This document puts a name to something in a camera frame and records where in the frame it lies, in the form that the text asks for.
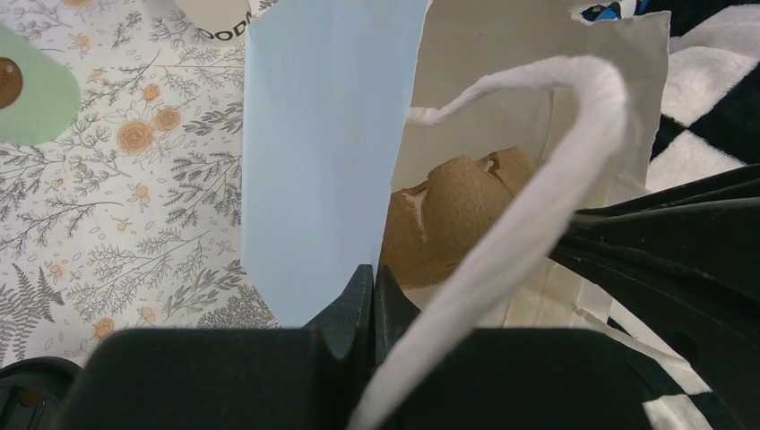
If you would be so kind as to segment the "single cardboard cup carrier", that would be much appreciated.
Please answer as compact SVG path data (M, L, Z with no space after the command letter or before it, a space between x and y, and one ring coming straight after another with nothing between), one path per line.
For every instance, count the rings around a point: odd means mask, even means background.
M404 289L445 281L538 167L519 147L460 156L391 195L379 262Z

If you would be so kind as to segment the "light blue paper bag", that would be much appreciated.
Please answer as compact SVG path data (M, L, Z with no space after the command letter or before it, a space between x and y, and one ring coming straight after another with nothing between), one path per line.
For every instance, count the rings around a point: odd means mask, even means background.
M538 174L430 285L353 426L707 429L713 392L617 299L548 258L573 210L643 194L669 15L583 1L280 1L246 42L243 264L287 327L389 241L393 192L520 147Z

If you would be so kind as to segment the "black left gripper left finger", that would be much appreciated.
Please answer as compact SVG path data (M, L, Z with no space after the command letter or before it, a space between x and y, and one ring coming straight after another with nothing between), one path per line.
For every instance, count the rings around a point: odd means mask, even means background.
M306 324L318 337L310 399L319 429L344 429L375 369L374 272L361 264L339 296Z

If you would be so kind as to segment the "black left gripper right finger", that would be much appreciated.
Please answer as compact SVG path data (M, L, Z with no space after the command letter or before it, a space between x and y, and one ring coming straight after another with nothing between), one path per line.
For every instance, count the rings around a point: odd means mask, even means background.
M374 285L375 354L379 366L417 318L420 310L405 296L388 266L378 270Z

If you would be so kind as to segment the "black plastic cup lid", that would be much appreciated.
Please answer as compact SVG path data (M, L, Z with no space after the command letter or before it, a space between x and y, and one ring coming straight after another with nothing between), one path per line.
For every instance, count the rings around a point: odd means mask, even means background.
M82 368L61 357L36 357L1 369L1 427L56 429L63 401Z

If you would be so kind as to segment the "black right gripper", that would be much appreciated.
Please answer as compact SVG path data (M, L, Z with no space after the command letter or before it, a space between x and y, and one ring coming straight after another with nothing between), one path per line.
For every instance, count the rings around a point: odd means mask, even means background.
M550 258L610 293L759 426L759 167L578 211Z

